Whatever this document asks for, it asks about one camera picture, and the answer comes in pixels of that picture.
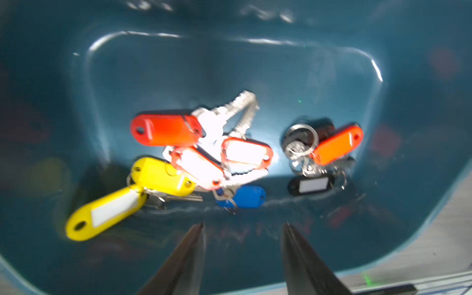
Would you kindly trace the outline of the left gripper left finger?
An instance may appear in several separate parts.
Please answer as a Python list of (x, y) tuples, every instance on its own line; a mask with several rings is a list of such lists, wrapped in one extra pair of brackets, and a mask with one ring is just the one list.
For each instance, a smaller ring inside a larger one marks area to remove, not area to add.
[(139, 295), (198, 295), (204, 274), (205, 224), (193, 225)]

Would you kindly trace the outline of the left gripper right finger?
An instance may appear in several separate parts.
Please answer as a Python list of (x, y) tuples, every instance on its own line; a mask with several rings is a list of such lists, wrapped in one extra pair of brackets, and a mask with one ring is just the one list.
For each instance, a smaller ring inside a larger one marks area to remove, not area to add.
[(281, 252), (288, 294), (349, 295), (349, 289), (334, 275), (309, 242), (286, 223), (281, 232)]

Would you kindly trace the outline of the teal plastic storage box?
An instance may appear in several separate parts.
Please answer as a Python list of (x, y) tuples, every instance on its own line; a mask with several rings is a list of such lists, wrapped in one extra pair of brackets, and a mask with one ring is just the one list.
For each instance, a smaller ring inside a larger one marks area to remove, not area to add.
[[(162, 155), (132, 136), (137, 114), (244, 90), (249, 136), (274, 150), (263, 206), (232, 215), (207, 195), (67, 238), (73, 211)], [(354, 124), (356, 149), (313, 162)], [(200, 222), (203, 295), (284, 281), (286, 222), (352, 274), (411, 243), (471, 170), (470, 1), (1, 2), (1, 270), (26, 292), (132, 295)], [(322, 175), (330, 190), (288, 192)]]

